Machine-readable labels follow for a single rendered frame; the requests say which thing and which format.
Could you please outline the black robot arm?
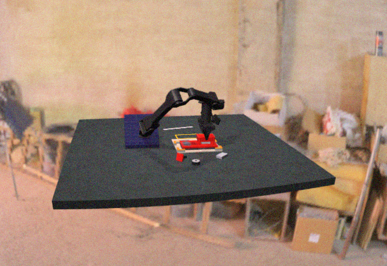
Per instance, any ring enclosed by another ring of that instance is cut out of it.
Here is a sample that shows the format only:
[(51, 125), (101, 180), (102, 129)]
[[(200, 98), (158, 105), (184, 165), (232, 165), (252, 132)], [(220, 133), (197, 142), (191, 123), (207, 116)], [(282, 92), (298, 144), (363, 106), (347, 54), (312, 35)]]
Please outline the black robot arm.
[[(185, 101), (181, 98), (181, 92), (187, 92), (189, 98)], [(166, 95), (165, 102), (152, 114), (147, 115), (138, 121), (139, 138), (149, 138), (155, 129), (159, 127), (159, 120), (163, 118), (172, 108), (185, 105), (190, 100), (199, 100), (201, 103), (201, 110), (203, 112), (211, 112), (213, 110), (224, 109), (224, 99), (218, 99), (216, 92), (203, 92), (194, 88), (174, 88)], [(219, 125), (221, 119), (216, 115), (211, 115), (210, 121)]]

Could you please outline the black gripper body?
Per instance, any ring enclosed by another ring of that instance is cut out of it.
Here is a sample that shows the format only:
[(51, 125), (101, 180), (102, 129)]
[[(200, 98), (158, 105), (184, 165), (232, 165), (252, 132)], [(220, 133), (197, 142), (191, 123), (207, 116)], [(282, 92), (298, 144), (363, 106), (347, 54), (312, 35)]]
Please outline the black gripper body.
[(203, 112), (201, 111), (201, 117), (198, 118), (198, 123), (203, 124), (203, 129), (204, 130), (215, 130), (215, 126), (210, 121), (212, 112)]

